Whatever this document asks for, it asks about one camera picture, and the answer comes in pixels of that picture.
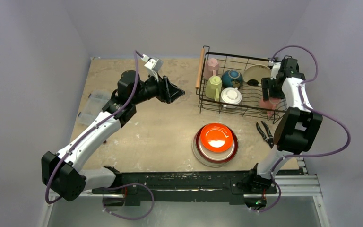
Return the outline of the cream painted plate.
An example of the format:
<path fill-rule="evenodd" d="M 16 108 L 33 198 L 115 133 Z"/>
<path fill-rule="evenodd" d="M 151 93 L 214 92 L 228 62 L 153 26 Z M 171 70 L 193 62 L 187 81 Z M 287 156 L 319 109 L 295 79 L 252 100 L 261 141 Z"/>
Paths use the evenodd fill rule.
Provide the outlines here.
<path fill-rule="evenodd" d="M 248 67 L 243 73 L 243 83 L 249 86 L 261 86 L 261 80 L 263 78 L 269 78 L 271 75 L 271 69 L 268 66 L 262 64 L 256 64 Z"/>

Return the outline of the salmon pink mug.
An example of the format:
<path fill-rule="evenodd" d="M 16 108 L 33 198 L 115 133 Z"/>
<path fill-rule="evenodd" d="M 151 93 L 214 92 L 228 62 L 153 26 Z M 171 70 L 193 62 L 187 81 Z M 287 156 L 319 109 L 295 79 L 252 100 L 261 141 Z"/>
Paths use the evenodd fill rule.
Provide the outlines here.
<path fill-rule="evenodd" d="M 271 118 L 275 111 L 280 104 L 281 99 L 279 98 L 269 98 L 268 100 L 265 100 L 264 97 L 261 97 L 259 101 L 259 107 L 262 109 L 266 109 L 265 112 L 267 114 L 268 118 Z"/>

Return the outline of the dark blue bowl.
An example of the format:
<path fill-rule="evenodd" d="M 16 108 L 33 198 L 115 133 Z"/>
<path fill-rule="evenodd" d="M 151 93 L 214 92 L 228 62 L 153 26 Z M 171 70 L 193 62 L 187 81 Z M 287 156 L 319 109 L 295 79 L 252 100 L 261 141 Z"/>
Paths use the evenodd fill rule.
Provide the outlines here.
<path fill-rule="evenodd" d="M 223 88 L 240 88 L 242 85 L 242 74 L 237 70 L 227 70 L 222 77 Z"/>

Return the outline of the white handled cup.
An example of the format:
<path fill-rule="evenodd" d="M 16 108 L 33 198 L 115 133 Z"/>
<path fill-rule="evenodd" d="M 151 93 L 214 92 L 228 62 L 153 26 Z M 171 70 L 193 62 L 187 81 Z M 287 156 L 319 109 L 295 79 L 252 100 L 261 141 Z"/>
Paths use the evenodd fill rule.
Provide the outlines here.
<path fill-rule="evenodd" d="M 242 101 L 242 94 L 238 88 L 227 87 L 220 94 L 223 108 L 235 109 Z"/>

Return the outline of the green faceted mug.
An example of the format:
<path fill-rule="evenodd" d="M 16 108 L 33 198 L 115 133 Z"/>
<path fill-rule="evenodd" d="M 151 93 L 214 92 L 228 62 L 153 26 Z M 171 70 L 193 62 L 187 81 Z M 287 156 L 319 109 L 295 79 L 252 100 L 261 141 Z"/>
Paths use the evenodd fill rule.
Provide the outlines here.
<path fill-rule="evenodd" d="M 214 99 L 215 101 L 220 100 L 220 93 L 222 90 L 222 79 L 218 75 L 211 76 L 205 88 L 205 96 Z"/>

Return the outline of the light pink faceted mug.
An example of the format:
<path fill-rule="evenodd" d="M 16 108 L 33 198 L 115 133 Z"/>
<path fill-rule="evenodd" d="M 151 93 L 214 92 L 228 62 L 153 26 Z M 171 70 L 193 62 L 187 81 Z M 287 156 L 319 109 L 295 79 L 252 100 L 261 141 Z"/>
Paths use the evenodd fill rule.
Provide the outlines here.
<path fill-rule="evenodd" d="M 213 76 L 213 71 L 215 71 L 216 75 L 218 74 L 218 70 L 219 70 L 219 62 L 217 59 L 215 58 L 209 58 L 204 66 L 204 72 L 203 72 L 203 77 L 206 80 L 209 80 L 209 78 L 211 76 Z"/>

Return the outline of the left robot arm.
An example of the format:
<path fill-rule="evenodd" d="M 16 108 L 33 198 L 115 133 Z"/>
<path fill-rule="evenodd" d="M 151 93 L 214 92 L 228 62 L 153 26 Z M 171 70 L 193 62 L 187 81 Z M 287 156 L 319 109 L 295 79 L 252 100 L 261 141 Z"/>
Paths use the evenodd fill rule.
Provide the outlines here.
<path fill-rule="evenodd" d="M 83 191 L 105 188 L 109 193 L 121 190 L 122 180 L 112 167 L 83 171 L 94 152 L 120 130 L 137 112 L 136 105 L 152 98 L 170 104 L 185 91 L 171 83 L 167 76 L 149 76 L 146 81 L 134 70 L 125 71 L 110 100 L 95 120 L 70 144 L 56 153 L 46 152 L 41 159 L 42 181 L 46 185 L 45 199 L 53 190 L 66 201 L 75 200 Z"/>

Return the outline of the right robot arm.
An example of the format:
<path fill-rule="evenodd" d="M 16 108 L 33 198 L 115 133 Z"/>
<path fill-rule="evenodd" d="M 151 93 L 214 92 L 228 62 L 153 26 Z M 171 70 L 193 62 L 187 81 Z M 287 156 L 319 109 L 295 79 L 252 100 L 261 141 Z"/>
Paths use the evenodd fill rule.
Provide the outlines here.
<path fill-rule="evenodd" d="M 255 165 L 252 176 L 246 180 L 251 192 L 268 189 L 288 160 L 309 151 L 313 145 L 323 117 L 310 109 L 304 81 L 297 59 L 291 56 L 274 62 L 271 76 L 261 80 L 263 98 L 285 100 L 287 109 L 275 130 L 272 150 Z"/>

